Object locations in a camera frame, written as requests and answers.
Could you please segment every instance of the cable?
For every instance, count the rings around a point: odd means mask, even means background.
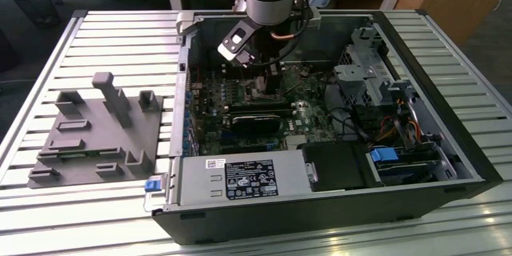
[[[288,94],[288,92],[290,92],[293,90],[293,88],[296,88],[298,86],[298,84],[301,84],[302,82],[298,81],[286,91],[285,93],[282,93],[282,96]]]
[[[293,38],[297,38],[305,31],[308,25],[309,25],[309,0],[302,0],[302,25],[298,31],[294,34],[288,35],[277,35],[274,32],[270,32],[270,36],[276,40],[290,40]]]
[[[252,66],[266,66],[266,65],[272,65],[272,64],[277,63],[278,61],[282,60],[284,57],[286,57],[289,55],[289,53],[293,51],[293,49],[297,47],[297,45],[298,45],[298,38],[294,39],[294,43],[290,45],[288,51],[285,53],[282,53],[277,58],[274,58],[270,61],[264,62],[264,63],[253,63]]]
[[[12,82],[33,82],[36,79],[20,79],[20,80],[6,80],[6,81],[0,81],[1,83],[12,83]]]

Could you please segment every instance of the table surface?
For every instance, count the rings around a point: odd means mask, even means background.
[[[512,108],[442,33],[432,30],[433,24],[412,10],[385,15],[505,179],[481,195],[409,221],[178,246],[142,209],[144,181],[26,188],[58,113],[53,104],[58,91],[78,89],[82,98],[100,98],[90,85],[97,71],[113,73],[113,83],[126,96],[153,90],[165,98],[154,172],[168,171],[177,13],[89,11],[85,18],[72,18],[24,105],[25,120],[14,123],[0,145],[0,157],[5,155],[0,166],[0,255],[504,255],[512,246]],[[404,79],[397,58],[392,53],[388,57]],[[161,204],[162,195],[153,196]]]

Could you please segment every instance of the blue plastic clip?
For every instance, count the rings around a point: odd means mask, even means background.
[[[148,180],[144,185],[145,192],[161,191],[161,180]]]
[[[369,152],[369,155],[373,162],[394,161],[398,159],[394,148],[374,148],[374,150]]]

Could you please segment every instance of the warning label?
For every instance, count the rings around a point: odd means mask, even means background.
[[[224,170],[229,200],[278,195],[272,160],[225,163]]]

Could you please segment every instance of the black cable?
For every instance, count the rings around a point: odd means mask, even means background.
[[[293,34],[293,38],[297,38],[305,31],[309,25],[309,0],[302,0],[302,16],[305,17],[300,30]]]
[[[272,65],[272,64],[277,63],[278,61],[282,60],[284,57],[288,56],[288,54],[293,51],[293,49],[297,47],[297,45],[298,45],[298,38],[294,39],[294,43],[292,44],[292,46],[289,47],[286,52],[282,53],[277,58],[274,58],[270,61],[264,62],[264,63],[253,63],[252,66],[266,66],[266,65]]]
[[[348,113],[352,113],[352,109],[346,108],[346,107],[334,107],[329,110],[329,114],[332,111],[334,111],[336,109],[341,109],[344,112],[348,112]]]
[[[297,37],[300,36],[300,34],[304,32],[306,26],[309,25],[309,0],[302,0],[302,9],[305,10],[305,11],[302,11],[302,15],[305,15],[305,19],[301,20],[302,25],[301,25],[300,30],[293,34],[293,35],[296,35],[296,36],[293,36],[294,43],[292,44],[292,46],[289,47],[286,52],[282,53],[277,58],[274,58],[270,61],[264,62],[264,63],[254,63],[254,64],[252,64],[253,66],[266,66],[266,65],[272,65],[272,64],[277,63],[278,61],[282,60],[284,57],[286,57],[289,55],[289,53],[298,46],[298,38]]]

